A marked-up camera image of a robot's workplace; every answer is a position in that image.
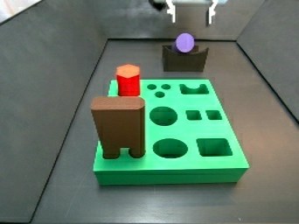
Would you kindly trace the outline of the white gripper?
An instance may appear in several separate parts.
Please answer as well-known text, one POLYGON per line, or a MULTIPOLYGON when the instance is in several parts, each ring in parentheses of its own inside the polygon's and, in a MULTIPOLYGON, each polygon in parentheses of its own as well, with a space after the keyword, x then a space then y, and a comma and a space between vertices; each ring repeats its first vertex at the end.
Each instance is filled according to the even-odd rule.
POLYGON ((172 16, 172 23, 175 23, 175 7, 184 5, 207 5, 209 6, 207 11, 207 25, 212 24, 212 17, 216 15, 217 4, 226 4, 227 0, 149 0, 149 3, 157 5, 159 7, 164 5, 168 7, 167 14, 172 16))

